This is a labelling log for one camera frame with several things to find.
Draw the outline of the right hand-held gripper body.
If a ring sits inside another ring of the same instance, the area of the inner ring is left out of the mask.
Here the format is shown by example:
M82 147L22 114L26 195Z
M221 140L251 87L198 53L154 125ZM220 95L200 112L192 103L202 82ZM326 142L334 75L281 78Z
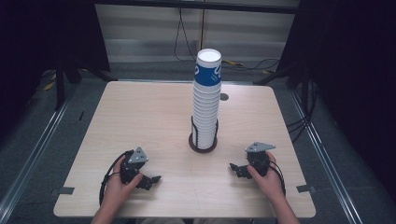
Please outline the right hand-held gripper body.
M266 176L270 166L269 156L266 151L274 149L274 145L269 145L261 142L254 142L246 148L247 161L261 176Z

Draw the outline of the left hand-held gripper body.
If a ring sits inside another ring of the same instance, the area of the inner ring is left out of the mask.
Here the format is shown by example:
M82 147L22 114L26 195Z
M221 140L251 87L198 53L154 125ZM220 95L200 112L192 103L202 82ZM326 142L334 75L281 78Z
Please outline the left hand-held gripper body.
M149 158L141 147L127 151L120 165L121 182L123 184L130 183L148 160Z

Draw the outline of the black wire cup holder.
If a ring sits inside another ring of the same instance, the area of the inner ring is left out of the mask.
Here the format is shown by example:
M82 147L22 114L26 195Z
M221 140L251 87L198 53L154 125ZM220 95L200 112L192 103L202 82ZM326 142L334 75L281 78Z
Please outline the black wire cup holder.
M191 133L189 136L190 148L197 153L212 152L216 148L217 143L218 143L218 138L217 138L218 130L219 130L219 121L216 120L216 129L214 132L214 137L212 139L212 145L208 148L200 148L199 147L199 130L193 121L193 117L191 117Z

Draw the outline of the stack of white paper cups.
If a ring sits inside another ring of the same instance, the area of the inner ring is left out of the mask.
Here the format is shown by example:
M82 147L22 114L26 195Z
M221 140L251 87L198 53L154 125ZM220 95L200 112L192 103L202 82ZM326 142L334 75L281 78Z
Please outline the stack of white paper cups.
M193 84L192 142L201 150L209 149L215 143L220 90L220 84Z

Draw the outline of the person's right hand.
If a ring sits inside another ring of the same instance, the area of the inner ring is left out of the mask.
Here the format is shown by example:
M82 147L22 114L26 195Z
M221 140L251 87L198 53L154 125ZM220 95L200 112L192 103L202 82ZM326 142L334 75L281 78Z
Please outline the person's right hand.
M269 202L272 205L280 204L286 197L283 193L281 178L276 171L276 159L270 152L267 152L267 156L269 157L270 167L265 176L261 176L251 165L247 167L247 170Z

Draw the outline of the person's left hand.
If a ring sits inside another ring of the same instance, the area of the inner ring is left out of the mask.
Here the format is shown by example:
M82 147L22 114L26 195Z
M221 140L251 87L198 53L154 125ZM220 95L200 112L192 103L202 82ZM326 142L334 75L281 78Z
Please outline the person's left hand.
M143 175L136 175L128 184L122 184L120 180L120 165L123 160L121 157L113 168L112 175L107 181L102 207L106 209L118 210L126 202L133 189L142 180Z

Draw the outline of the black metal stand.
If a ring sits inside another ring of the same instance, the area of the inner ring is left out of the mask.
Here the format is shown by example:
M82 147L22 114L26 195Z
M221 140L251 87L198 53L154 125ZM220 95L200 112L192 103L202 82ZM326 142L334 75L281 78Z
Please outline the black metal stand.
M288 78L286 82L288 90L295 90L299 85L302 85L305 88L309 82L309 69L305 63L295 62L290 65L286 65L283 68L278 68L268 77L254 81L253 85L265 86L271 81L282 77Z
M60 55L56 61L56 110L59 110L65 102L64 78L67 77L72 84L81 82L81 75L78 72L79 68L87 69L90 73L101 78L103 81L117 81L116 78L105 75L103 72L94 68L91 64L84 62L77 56L71 54Z

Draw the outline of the black curtain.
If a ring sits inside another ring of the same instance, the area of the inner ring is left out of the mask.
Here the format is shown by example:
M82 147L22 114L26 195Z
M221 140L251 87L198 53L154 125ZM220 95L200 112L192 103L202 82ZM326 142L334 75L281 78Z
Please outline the black curtain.
M0 139L11 132L44 71L58 65L107 71L95 4L88 0L0 0Z
M350 145L396 200L396 0L300 0L280 67L318 84Z

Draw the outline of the black overhead bar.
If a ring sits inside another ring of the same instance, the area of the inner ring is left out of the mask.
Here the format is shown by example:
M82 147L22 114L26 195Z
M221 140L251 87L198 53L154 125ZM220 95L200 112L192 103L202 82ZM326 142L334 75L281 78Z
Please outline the black overhead bar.
M222 11L260 12L278 14L297 14L297 7L275 7L262 5L243 5L231 3L211 3L186 0L88 0L99 5L114 6L134 6L134 7L169 7L169 8L190 8L208 9Z

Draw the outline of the metal floor rail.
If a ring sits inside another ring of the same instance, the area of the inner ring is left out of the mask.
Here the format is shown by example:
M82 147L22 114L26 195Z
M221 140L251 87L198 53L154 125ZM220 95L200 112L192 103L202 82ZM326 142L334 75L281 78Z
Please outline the metal floor rail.
M332 160L326 150L326 147L323 145L323 142L316 130L315 125L308 120L307 114L303 110L303 101L298 95L296 91L292 91L290 93L291 98L295 104L295 107L298 111L299 116L303 120L304 128L314 146L314 149L318 155L318 158L324 168L324 171L329 178L329 181L332 185L332 189L346 214L346 218L349 224L363 224L361 216L355 206L353 200L351 199L347 189L336 171Z
M7 223L61 122L77 84L56 105L56 92L40 91L17 127L0 141L0 224Z

